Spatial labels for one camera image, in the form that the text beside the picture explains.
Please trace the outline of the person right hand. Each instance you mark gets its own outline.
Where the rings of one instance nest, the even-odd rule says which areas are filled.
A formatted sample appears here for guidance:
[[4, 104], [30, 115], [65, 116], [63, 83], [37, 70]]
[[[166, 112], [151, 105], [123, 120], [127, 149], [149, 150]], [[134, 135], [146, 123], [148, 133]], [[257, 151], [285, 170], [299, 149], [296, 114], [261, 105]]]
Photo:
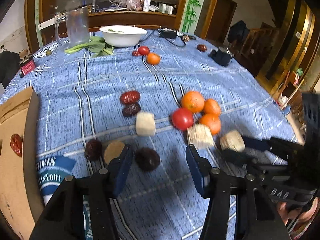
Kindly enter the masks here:
[[300, 237], [308, 229], [311, 222], [314, 220], [316, 213], [319, 211], [319, 198], [316, 197], [310, 210], [304, 213], [301, 213], [301, 208], [289, 211], [286, 206], [286, 202], [277, 202], [277, 211], [285, 225], [288, 224], [288, 221], [292, 222], [298, 218], [297, 224], [289, 233], [289, 236], [291, 239], [300, 239]]

